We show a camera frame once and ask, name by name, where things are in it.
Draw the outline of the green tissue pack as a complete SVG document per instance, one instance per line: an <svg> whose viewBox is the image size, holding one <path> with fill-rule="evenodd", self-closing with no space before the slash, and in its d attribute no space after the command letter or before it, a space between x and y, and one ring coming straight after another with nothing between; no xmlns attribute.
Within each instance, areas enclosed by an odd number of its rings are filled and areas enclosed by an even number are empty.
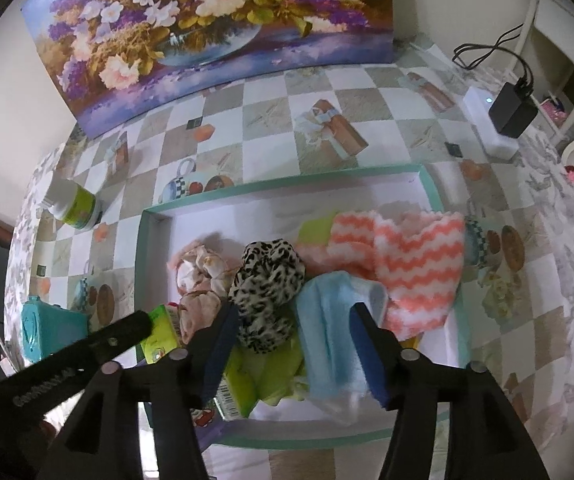
<svg viewBox="0 0 574 480"><path fill-rule="evenodd" d="M179 310L177 304L161 304L148 313L151 333L141 343L147 364L158 362L172 350L182 347L180 338Z"/></svg>

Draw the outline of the light blue face mask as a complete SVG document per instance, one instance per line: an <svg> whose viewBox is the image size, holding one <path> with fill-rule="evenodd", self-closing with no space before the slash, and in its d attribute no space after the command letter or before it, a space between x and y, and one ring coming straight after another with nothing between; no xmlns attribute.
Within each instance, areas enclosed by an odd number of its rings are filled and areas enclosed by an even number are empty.
<svg viewBox="0 0 574 480"><path fill-rule="evenodd" d="M337 425L360 418L368 388L349 329L353 304L363 302L376 322L388 303L385 286L345 271L311 278L295 300L308 399Z"/></svg>

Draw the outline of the pink beige scrunchie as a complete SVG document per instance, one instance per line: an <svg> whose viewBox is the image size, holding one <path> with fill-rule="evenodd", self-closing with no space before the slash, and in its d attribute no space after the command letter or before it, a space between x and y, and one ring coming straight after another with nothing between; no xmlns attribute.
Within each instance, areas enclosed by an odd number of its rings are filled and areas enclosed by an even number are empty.
<svg viewBox="0 0 574 480"><path fill-rule="evenodd" d="M193 240L176 252L167 266L179 295L176 311L180 341L187 346L199 330L212 325L229 298L238 268L233 260L201 240Z"/></svg>

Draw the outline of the leopard print scrunchie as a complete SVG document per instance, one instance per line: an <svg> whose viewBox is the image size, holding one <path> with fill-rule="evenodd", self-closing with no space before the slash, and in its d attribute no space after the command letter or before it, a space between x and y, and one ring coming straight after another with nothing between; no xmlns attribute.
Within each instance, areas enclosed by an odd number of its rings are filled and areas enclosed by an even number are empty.
<svg viewBox="0 0 574 480"><path fill-rule="evenodd" d="M245 247L229 288L229 302L238 310L237 337L243 347L266 354L285 344L295 331L290 304L304 282L305 265L287 240L252 242Z"/></svg>

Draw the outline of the pink white chevron cloth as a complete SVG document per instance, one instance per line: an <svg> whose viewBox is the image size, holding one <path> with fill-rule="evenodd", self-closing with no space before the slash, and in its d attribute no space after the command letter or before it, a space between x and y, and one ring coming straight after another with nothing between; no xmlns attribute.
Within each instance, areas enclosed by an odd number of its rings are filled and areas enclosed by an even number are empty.
<svg viewBox="0 0 574 480"><path fill-rule="evenodd" d="M383 285L381 326L407 340L442 327L453 308L465 264L465 217L336 212L302 223L296 251L310 276L345 271Z"/></svg>

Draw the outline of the yellow snack packet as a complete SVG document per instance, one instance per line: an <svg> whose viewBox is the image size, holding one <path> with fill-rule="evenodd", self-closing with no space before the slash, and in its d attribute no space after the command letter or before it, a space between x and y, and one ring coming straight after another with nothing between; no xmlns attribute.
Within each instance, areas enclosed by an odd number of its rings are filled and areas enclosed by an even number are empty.
<svg viewBox="0 0 574 480"><path fill-rule="evenodd" d="M414 349L417 350L419 347L419 344L421 343L421 338L423 338L423 335L419 334L415 337L406 339L404 341L401 341L401 347L403 349Z"/></svg>

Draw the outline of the small green gum box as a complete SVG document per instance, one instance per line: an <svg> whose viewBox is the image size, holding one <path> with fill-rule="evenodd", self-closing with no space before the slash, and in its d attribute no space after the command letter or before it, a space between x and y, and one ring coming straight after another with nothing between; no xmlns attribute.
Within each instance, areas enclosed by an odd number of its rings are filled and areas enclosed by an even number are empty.
<svg viewBox="0 0 574 480"><path fill-rule="evenodd" d="M234 347L229 355L214 402L227 422L248 418L258 403L255 382L238 347Z"/></svg>

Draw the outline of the purple cartoon packet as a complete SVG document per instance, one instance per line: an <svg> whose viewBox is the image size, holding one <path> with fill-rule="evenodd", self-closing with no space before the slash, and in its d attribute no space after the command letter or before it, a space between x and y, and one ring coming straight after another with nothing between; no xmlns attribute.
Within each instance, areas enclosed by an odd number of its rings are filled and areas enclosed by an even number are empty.
<svg viewBox="0 0 574 480"><path fill-rule="evenodd" d="M219 440L225 427L225 420L213 401L200 410L191 410L191 420L201 452Z"/></svg>

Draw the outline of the teal plastic case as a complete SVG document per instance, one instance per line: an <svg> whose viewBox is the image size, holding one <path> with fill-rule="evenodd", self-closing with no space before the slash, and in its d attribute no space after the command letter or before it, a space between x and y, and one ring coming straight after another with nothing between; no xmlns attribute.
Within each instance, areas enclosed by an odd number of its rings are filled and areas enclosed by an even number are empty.
<svg viewBox="0 0 574 480"><path fill-rule="evenodd" d="M32 364L86 338L88 318L29 296L22 307L22 354Z"/></svg>

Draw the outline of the lime green cloth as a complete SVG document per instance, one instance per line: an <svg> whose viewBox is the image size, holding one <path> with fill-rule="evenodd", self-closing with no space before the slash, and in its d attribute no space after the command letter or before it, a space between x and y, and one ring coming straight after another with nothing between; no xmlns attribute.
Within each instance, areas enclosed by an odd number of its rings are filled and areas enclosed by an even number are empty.
<svg viewBox="0 0 574 480"><path fill-rule="evenodd" d="M327 214L304 222L299 228L296 240L293 243L287 240L305 265L304 284L315 275L315 264L307 251L319 249L327 243L333 219L332 214ZM285 344L271 353L258 354L243 347L238 341L237 347L243 353L247 370L255 382L258 403L272 408L284 400L302 402L308 399L309 385L298 334L295 300L296 298L290 304L290 313L295 320L295 331Z"/></svg>

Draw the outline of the checkered tablecloth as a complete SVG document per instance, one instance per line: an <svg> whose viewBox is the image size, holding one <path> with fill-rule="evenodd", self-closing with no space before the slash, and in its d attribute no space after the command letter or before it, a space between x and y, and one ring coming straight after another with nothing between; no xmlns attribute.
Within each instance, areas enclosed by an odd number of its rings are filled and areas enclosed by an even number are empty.
<svg viewBox="0 0 574 480"><path fill-rule="evenodd" d="M350 167L420 162L447 208L519 234L522 269L467 275L473 353L524 409L552 478L574 479L574 184L542 120L522 134L511 160L485 153L462 99L473 87L500 88L500 73L464 72L424 35L400 44L398 54L390 65L240 79L154 108L120 126L130 165L114 176L104 156L115 135L88 140L72 131L36 176L56 170L100 192L104 231L74 232L41 210L35 190L27 192L6 274L4 341L14 362L22 362L24 301L38 294L62 304L86 266L108 272L118 283L118 312L132 311L138 221L183 159L238 184L321 172L321 147L304 141L293 124L325 99L366 140Z"/></svg>

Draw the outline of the white green pill bottle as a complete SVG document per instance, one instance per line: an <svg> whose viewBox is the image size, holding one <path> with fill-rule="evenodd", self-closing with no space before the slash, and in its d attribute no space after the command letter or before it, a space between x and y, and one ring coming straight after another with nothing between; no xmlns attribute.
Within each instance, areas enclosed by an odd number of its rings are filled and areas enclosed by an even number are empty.
<svg viewBox="0 0 574 480"><path fill-rule="evenodd" d="M102 209L95 194L76 181L60 179L56 174L46 188L42 203L57 220L78 231L92 229Z"/></svg>

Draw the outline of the white power strip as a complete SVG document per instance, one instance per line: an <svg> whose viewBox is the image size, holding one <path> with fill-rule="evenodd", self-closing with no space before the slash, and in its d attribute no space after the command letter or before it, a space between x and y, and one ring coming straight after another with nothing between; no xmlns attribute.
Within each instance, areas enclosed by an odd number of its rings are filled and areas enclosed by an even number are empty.
<svg viewBox="0 0 574 480"><path fill-rule="evenodd" d="M518 152L516 139L498 133L488 116L493 103L492 94L484 89L470 87L462 98L466 114L478 131L483 151L488 157L509 162Z"/></svg>

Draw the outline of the black power adapter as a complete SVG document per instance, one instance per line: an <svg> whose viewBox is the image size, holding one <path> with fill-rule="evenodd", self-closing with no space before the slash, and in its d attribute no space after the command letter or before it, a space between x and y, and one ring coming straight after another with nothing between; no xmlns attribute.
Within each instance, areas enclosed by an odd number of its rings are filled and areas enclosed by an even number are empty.
<svg viewBox="0 0 574 480"><path fill-rule="evenodd" d="M537 107L528 93L510 82L505 82L488 110L497 133L511 139L518 139L536 115Z"/></svg>

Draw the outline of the floral painting canvas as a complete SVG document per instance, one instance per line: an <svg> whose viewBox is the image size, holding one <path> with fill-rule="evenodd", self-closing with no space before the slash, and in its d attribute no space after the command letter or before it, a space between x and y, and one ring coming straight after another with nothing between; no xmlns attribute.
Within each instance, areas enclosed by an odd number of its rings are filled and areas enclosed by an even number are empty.
<svg viewBox="0 0 574 480"><path fill-rule="evenodd" d="M90 138L220 84L394 55L392 0L27 0L22 17Z"/></svg>

